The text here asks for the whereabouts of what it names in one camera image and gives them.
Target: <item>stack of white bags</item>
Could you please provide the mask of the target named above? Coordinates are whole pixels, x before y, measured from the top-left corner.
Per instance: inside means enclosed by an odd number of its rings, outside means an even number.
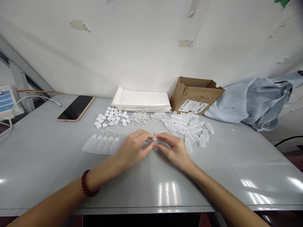
[[[166,92],[130,91],[119,87],[111,103],[125,111],[169,112],[171,110]]]

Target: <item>plastic dropper bottle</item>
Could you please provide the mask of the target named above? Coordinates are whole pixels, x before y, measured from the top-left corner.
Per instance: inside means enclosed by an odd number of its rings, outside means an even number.
[[[157,137],[154,137],[152,139],[152,141],[154,141],[155,143],[158,143],[158,138]]]

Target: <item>metal table surface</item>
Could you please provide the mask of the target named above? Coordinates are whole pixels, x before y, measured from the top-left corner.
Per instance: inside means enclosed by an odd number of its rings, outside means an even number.
[[[54,99],[67,107],[75,96]],[[0,216],[21,215],[59,190],[107,155],[81,151],[100,132],[93,125],[111,100],[96,99],[76,123],[56,120],[63,108],[47,101],[0,138]],[[215,130],[206,149],[193,145],[191,159],[252,210],[303,209],[303,174],[260,133],[240,123],[200,116]],[[111,127],[124,138],[138,128]],[[161,121],[147,121],[149,132],[164,130]],[[103,185],[76,214],[212,212],[201,189],[159,151]]]

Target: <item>cardboard box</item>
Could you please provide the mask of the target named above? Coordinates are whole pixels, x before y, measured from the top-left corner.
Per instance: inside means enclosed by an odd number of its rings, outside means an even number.
[[[179,77],[170,104],[177,113],[203,114],[224,91],[213,80]]]

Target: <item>hand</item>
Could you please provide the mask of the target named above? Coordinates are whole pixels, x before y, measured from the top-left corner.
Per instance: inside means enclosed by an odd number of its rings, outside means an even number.
[[[144,149],[141,147],[148,138],[152,139],[153,137],[154,135],[143,129],[139,129],[126,137],[117,154],[113,156],[121,165],[122,171],[130,169],[147,156],[155,142],[151,142]]]
[[[193,164],[192,160],[187,154],[182,138],[173,136],[167,132],[158,134],[157,138],[158,141],[167,143],[171,149],[168,149],[161,144],[155,144],[154,146],[162,151],[176,167],[185,171]]]

